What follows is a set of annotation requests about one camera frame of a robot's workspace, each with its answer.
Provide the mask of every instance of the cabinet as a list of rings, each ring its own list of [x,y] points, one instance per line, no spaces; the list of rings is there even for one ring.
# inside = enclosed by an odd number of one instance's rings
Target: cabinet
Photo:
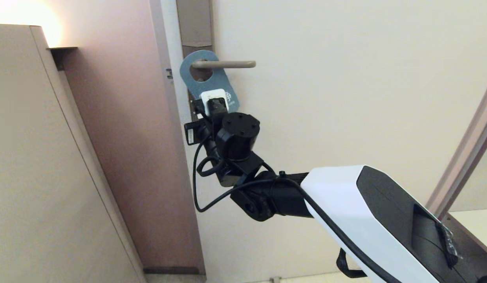
[[[143,281],[55,95],[47,48],[41,27],[0,25],[0,278]]]

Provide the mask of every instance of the floor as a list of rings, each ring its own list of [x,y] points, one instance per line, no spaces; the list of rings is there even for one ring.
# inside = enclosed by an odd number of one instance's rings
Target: floor
[[[166,275],[166,274],[146,274],[148,283],[205,283],[205,276],[195,275]],[[341,273],[320,274],[315,276],[305,276],[296,278],[286,278],[280,283],[369,283],[367,278],[350,279]]]

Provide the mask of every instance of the beige wall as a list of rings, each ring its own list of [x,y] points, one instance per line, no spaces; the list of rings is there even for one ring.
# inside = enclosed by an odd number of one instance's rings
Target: beige wall
[[[66,75],[143,264],[203,272],[180,126],[171,115],[177,106],[150,3],[0,1],[0,22],[8,21],[44,26],[51,47],[79,47]]]

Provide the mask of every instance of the silver door handle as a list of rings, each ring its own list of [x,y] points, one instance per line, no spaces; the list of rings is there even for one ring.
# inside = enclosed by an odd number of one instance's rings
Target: silver door handle
[[[191,64],[198,69],[254,68],[256,61],[195,61]]]

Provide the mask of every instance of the white device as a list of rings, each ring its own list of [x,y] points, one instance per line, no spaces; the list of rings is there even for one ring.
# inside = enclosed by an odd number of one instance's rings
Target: white device
[[[393,277],[403,283],[439,282],[398,239],[398,236],[406,238],[406,233],[410,237],[412,236],[411,217],[403,219],[401,215],[395,212],[392,212],[392,215],[384,215],[393,209],[402,208],[408,209],[403,214],[412,216],[414,205],[418,202],[401,188],[392,186],[392,183],[383,184],[380,181],[380,184],[376,184],[375,180],[381,179],[382,176],[375,177],[372,175],[375,172],[379,171],[364,165],[315,168],[301,182],[301,187],[355,245]],[[378,185],[391,187],[379,190]],[[361,190],[363,186],[370,187],[366,188],[364,193],[371,195],[363,195]],[[373,282],[385,282],[346,247],[309,204],[306,205],[313,217],[329,231],[342,249],[358,263],[359,267]],[[385,223],[394,226],[384,227],[381,223],[382,220],[375,217],[375,213],[384,215],[387,218],[384,220]]]

